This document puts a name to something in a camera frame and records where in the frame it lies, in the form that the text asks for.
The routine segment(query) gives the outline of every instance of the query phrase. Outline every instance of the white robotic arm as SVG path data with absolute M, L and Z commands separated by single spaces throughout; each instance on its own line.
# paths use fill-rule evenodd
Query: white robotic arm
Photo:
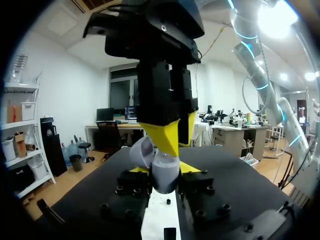
M 234 31 L 241 39 L 241 43 L 233 49 L 233 52 L 249 73 L 250 80 L 265 103 L 265 112 L 270 123 L 273 126 L 279 123 L 284 125 L 285 137 L 289 142 L 293 157 L 294 174 L 290 176 L 289 180 L 295 188 L 291 193 L 293 194 L 297 189 L 297 194 L 295 193 L 296 197 L 299 195 L 299 199 L 303 199 L 302 202 L 305 203 L 304 199 L 312 198 L 318 184 L 320 148 L 317 146 L 315 153 L 311 157 L 308 155 L 309 144 L 290 103 L 284 97 L 276 100 L 275 92 L 268 75 L 255 61 L 258 55 L 264 54 L 262 45 L 259 42 L 257 12 L 262 4 L 267 3 L 261 0 L 227 1 L 231 7 L 230 18 Z M 276 2 L 277 0 L 268 1 L 272 5 Z M 306 44 L 301 41 L 299 34 L 297 36 L 305 47 Z M 313 102 L 316 108 L 315 111 L 319 116 L 320 105 L 315 100 Z

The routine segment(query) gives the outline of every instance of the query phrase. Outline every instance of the computer monitor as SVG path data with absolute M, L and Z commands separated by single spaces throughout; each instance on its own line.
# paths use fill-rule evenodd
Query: computer monitor
M 136 120 L 136 107 L 126 106 L 124 109 L 125 120 Z
M 114 120 L 114 109 L 113 108 L 100 108 L 96 110 L 96 121 L 113 121 Z

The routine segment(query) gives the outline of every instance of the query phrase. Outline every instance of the white shelf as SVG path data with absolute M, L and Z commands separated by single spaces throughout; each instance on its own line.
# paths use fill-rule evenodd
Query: white shelf
M 12 122 L 12 123 L 6 123 L 6 124 L 1 125 L 1 130 L 12 129 L 12 128 L 26 126 L 26 125 L 32 125 L 32 124 L 37 124 L 37 121 L 36 120 L 28 120 L 28 121 L 17 121 L 17 122 Z
M 8 167 L 11 167 L 12 165 L 15 165 L 15 164 L 17 164 L 17 163 L 20 163 L 20 162 L 22 162 L 22 161 L 24 161 L 24 160 L 26 160 L 26 159 L 32 158 L 32 157 L 34 157 L 34 156 L 36 156 L 36 155 L 38 155 L 38 154 L 41 154 L 41 153 L 42 153 L 42 149 L 35 150 L 35 151 L 28 151 L 26 156 L 24 156 L 24 157 L 17 157 L 17 158 L 15 158 L 15 159 L 11 160 L 11 161 L 7 161 L 7 162 L 5 163 L 5 165 L 6 165 L 6 167 L 8 168 Z
M 34 93 L 37 89 L 39 85 L 6 82 L 3 90 L 5 93 Z
M 41 184 L 45 183 L 46 181 L 48 181 L 49 179 L 51 179 L 50 174 L 46 175 L 44 178 L 40 179 L 40 180 L 35 180 L 34 183 L 32 183 L 30 186 L 27 186 L 24 190 L 22 190 L 21 192 L 19 192 L 17 194 L 17 196 L 19 198 L 22 198 L 24 195 L 30 193 L 33 189 L 39 187 Z

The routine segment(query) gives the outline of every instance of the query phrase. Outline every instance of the cardboard box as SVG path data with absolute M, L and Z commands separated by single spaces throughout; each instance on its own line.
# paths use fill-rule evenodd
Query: cardboard box
M 22 121 L 22 105 L 8 105 L 6 108 L 6 123 Z
M 18 152 L 19 158 L 23 158 L 27 155 L 27 148 L 25 144 L 25 137 L 23 132 L 16 133 L 14 135 L 16 151 Z

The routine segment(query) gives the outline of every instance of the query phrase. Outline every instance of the black table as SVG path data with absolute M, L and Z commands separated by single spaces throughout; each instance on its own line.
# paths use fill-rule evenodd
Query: black table
M 129 160 L 129 151 L 130 148 L 126 147 L 110 157 L 53 205 L 53 210 L 65 220 L 80 212 L 99 216 L 100 204 L 114 193 L 117 177 L 122 171 L 135 167 Z M 219 146 L 183 147 L 179 152 L 181 161 L 213 174 L 216 193 L 232 207 L 230 217 L 212 224 L 210 229 L 203 232 L 201 239 L 221 237 L 268 209 L 279 209 L 285 201 L 290 200 L 267 178 Z M 181 204 L 178 204 L 178 213 L 181 239 L 190 239 Z M 37 221 L 44 224 L 46 219 L 42 216 Z M 281 239 L 291 225 L 288 214 L 287 221 L 271 239 Z

